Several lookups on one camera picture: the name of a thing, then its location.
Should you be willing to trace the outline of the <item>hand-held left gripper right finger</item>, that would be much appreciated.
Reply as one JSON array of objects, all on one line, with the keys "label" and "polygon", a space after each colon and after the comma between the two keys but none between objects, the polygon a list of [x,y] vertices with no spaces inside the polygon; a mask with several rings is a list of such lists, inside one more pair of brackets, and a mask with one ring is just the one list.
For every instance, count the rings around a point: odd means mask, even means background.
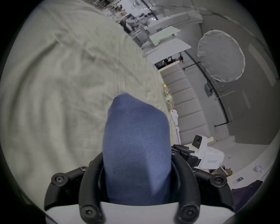
[{"label": "hand-held left gripper right finger", "polygon": [[234,201],[227,178],[190,167],[179,154],[172,155],[172,203],[178,207],[175,223],[223,223],[234,215]]}]

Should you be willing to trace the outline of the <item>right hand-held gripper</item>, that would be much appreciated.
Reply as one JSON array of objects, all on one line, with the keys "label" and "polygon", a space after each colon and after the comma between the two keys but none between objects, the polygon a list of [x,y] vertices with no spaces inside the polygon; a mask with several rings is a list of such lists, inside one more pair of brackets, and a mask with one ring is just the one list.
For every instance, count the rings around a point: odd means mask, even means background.
[{"label": "right hand-held gripper", "polygon": [[192,142],[192,150],[184,145],[173,145],[172,153],[179,154],[190,167],[201,170],[216,170],[222,166],[224,153],[208,146],[208,138],[196,135]]}]

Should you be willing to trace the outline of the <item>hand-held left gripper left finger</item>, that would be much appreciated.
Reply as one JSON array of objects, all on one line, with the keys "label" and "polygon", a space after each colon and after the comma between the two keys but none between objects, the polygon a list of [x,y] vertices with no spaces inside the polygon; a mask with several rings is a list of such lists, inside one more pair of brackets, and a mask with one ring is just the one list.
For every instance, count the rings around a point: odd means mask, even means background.
[{"label": "hand-held left gripper left finger", "polygon": [[44,199],[45,211],[64,205],[79,205],[79,214],[87,224],[104,224],[101,201],[106,199],[103,154],[88,166],[67,173],[55,173]]}]

